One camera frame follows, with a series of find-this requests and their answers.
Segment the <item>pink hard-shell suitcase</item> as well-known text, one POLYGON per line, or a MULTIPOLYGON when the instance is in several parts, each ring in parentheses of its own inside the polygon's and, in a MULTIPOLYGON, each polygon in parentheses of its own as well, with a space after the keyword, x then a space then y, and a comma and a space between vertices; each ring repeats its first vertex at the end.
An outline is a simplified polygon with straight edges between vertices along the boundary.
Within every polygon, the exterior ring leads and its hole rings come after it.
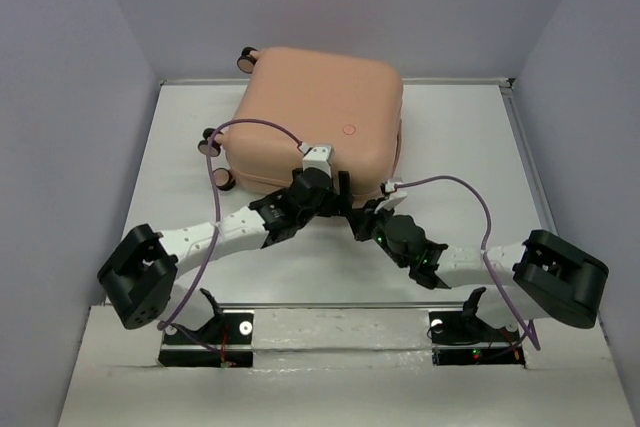
POLYGON ((198 144, 202 154, 225 155, 224 184, 261 195, 288 186, 301 140, 331 146, 332 170, 349 173, 356 202, 379 195, 401 152, 403 81, 395 68, 292 47, 246 47, 237 66, 250 79, 235 123, 221 133, 205 129, 198 144))

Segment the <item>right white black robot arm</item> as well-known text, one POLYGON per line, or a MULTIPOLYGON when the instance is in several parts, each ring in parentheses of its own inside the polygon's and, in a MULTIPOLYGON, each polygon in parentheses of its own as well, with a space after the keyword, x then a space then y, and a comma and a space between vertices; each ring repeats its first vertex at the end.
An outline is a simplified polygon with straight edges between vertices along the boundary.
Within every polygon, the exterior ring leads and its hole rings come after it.
POLYGON ((550 317, 579 329, 597 320, 608 267, 546 230, 521 244, 458 248, 427 238, 409 215, 371 200, 344 212, 358 241, 374 241, 415 283, 428 290, 473 287, 460 315, 462 331, 482 339, 517 320, 550 317))

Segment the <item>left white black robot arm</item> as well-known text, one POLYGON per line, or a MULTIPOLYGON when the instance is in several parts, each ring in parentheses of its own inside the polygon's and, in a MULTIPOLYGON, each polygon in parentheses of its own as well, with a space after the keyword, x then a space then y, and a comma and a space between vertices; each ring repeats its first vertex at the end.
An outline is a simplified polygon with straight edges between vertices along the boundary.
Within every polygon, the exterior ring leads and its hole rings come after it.
POLYGON ((196 269, 198 282, 213 260, 271 247, 317 216, 343 213, 353 200, 349 181, 346 172, 334 183, 318 168, 297 169, 290 186, 213 222, 165 231, 138 225, 99 269, 98 282, 124 328, 179 321, 195 339, 209 342, 220 333, 221 317, 206 307, 186 313, 195 288, 184 290, 176 280, 196 269))

